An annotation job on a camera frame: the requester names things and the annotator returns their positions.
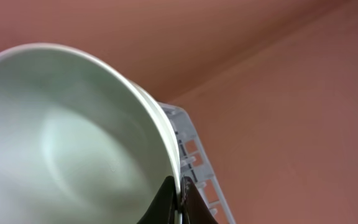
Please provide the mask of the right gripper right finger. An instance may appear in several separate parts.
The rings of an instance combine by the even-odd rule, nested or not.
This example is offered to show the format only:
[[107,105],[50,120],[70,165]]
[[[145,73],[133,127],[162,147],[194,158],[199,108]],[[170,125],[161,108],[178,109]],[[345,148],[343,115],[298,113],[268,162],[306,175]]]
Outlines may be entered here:
[[181,179],[183,224],[218,224],[190,177]]

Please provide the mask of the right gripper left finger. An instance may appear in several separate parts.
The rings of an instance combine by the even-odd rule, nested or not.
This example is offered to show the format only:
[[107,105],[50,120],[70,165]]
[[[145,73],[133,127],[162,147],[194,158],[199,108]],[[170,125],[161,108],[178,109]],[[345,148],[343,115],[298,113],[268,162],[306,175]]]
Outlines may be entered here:
[[168,176],[137,224],[174,224],[176,206],[175,180]]

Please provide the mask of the green bowl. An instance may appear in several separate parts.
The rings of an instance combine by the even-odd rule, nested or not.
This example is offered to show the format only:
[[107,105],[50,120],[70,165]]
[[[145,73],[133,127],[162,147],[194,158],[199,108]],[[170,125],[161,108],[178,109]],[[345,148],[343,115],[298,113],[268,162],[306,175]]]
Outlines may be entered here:
[[180,195],[173,128],[100,59],[57,44],[0,53],[0,223],[137,223]]

